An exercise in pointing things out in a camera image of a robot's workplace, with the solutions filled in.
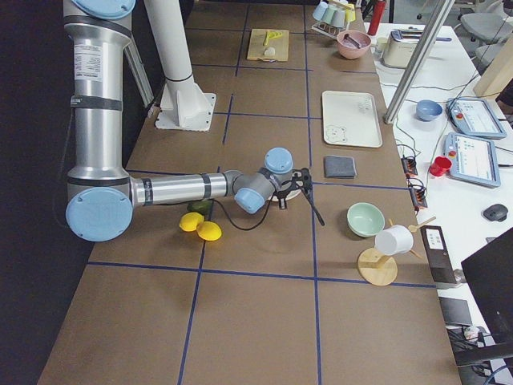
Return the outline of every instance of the blue joint cap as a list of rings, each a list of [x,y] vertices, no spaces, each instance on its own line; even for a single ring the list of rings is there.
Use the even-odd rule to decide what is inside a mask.
[[[118,20],[128,16],[135,0],[71,0],[80,10],[95,18]]]
[[[243,187],[235,194],[235,202],[247,213],[256,213],[265,203],[261,194],[252,188]]]
[[[73,233],[93,242],[109,241],[131,222],[130,199],[115,188],[89,188],[71,199],[66,220]]]
[[[286,148],[275,147],[265,156],[265,167],[275,174],[286,174],[293,166],[292,154]]]

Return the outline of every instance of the pink bowl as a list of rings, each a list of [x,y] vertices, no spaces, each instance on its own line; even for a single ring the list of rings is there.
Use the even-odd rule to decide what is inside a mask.
[[[346,59],[357,59],[370,48],[370,36],[359,30],[344,30],[337,35],[338,52]]]

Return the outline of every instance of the black mouse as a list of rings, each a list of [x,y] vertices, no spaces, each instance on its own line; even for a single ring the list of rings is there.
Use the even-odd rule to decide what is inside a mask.
[[[484,210],[483,216],[489,221],[502,222],[507,217],[507,207],[497,203]]]

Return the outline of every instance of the white table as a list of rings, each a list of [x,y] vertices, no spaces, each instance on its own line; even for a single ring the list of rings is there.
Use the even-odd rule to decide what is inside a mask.
[[[410,25],[384,24],[382,23],[373,43],[379,37],[388,37],[392,29],[406,29]],[[471,62],[455,32],[449,26],[443,26],[439,37],[452,38],[451,42],[436,42],[420,70],[413,87],[441,87],[451,89],[466,85],[477,74],[474,64]],[[376,62],[385,101],[391,101],[396,87],[404,70],[388,68],[382,63]],[[472,91],[479,77],[465,87],[461,96],[474,96]],[[444,91],[436,88],[412,88],[407,99],[419,101],[432,99],[437,102],[445,102],[447,99],[459,94],[463,87],[457,87],[452,91]],[[503,118],[502,112],[497,107],[494,98],[489,99],[497,116]],[[507,138],[497,140],[496,144],[503,148],[513,149],[513,131],[508,123],[503,123],[507,130]],[[502,203],[513,210],[513,168],[501,168],[500,177],[502,185],[498,188],[486,188],[451,179],[449,176],[434,177],[428,173],[429,165],[435,156],[442,154],[442,146],[448,132],[455,129],[451,123],[447,123],[447,116],[443,116],[432,122],[422,122],[415,117],[415,103],[406,101],[398,114],[394,124],[394,134],[398,143],[404,143],[413,147],[413,141],[399,129],[407,132],[415,139],[415,147],[421,154],[417,156],[418,177],[427,184],[428,209],[423,209],[418,214],[418,223],[430,217],[436,217],[432,225],[442,227],[446,239],[447,249],[454,269],[461,269],[461,262],[473,252],[486,244],[486,237],[497,237],[509,228],[513,227],[513,212],[504,222],[489,222],[482,215],[487,207]],[[499,163],[513,164],[513,154],[497,150]],[[472,321],[477,326],[485,326],[483,316],[472,297],[468,285],[458,288],[439,290],[441,297],[465,299],[468,302]]]

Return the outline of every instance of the dark background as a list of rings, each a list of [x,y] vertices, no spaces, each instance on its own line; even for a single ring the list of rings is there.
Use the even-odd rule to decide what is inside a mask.
[[[132,30],[155,92],[164,75],[142,1]],[[58,178],[74,93],[73,42],[63,28],[63,3],[1,1],[0,39],[0,384],[32,384],[93,243],[54,219],[65,222],[66,173],[75,162],[71,135]],[[126,61],[123,76],[126,164],[145,110]]]

